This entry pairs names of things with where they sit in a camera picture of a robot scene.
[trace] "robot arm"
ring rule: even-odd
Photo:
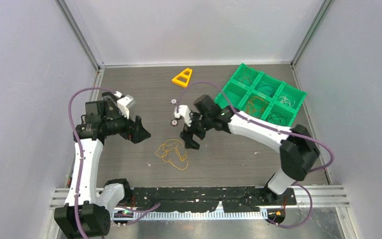
[[[236,115],[229,106],[221,109],[210,96],[199,97],[194,106],[198,112],[193,112],[188,106],[178,106],[175,108],[174,117],[184,119],[185,125],[181,132],[181,138],[185,142],[185,148],[199,149],[199,144],[192,139],[194,135],[204,139],[205,132],[214,128],[217,131],[239,134],[263,143],[274,149],[281,156],[281,167],[267,182],[264,197],[271,203],[280,196],[295,181],[302,181],[310,171],[314,162],[319,156],[316,145],[308,140],[283,133],[273,132],[264,127],[250,123],[253,121],[275,127],[281,131],[295,132],[310,136],[308,130],[297,125],[294,128],[278,126],[254,118],[244,112],[239,112],[244,119]]]
[[[54,214],[55,221],[69,239],[82,238],[74,217],[74,196],[79,173],[80,220],[89,237],[107,235],[110,229],[110,213],[120,201],[129,200],[132,196],[126,179],[108,181],[102,194],[97,196],[96,180],[98,163],[107,136],[120,134],[133,143],[139,143],[151,136],[144,129],[140,116],[135,117],[135,122],[129,117],[129,109],[133,105],[134,99],[131,96],[124,96],[119,92],[103,93],[101,101],[86,103],[84,120],[76,126],[83,146],[83,169],[79,171],[80,147],[75,142],[76,157],[71,188],[65,206],[56,208]]]

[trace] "small round object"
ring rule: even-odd
[[[173,120],[171,121],[171,125],[172,125],[172,126],[178,126],[178,121],[177,121],[176,119],[173,119]]]

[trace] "yellow plastic triangle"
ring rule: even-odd
[[[192,69],[186,68],[172,79],[172,83],[186,88],[188,86],[188,83],[190,82],[191,74]]]

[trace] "white bracket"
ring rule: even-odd
[[[118,105],[118,108],[121,111],[122,115],[124,115],[125,118],[129,119],[129,110],[135,105],[134,98],[130,95],[122,97],[123,94],[119,91],[117,91],[114,95],[120,98],[118,101],[116,101],[116,104]]]
[[[184,119],[185,124],[188,126],[191,126],[191,116],[190,116],[191,110],[187,105],[180,105],[178,107],[175,107],[174,111],[174,117],[179,120],[181,118]]]

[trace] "white wall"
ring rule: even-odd
[[[364,238],[382,238],[382,1],[336,0],[297,64]]]
[[[106,65],[289,63],[323,0],[74,0]]]
[[[74,156],[68,100],[94,77],[53,0],[0,1],[0,239],[40,238]]]

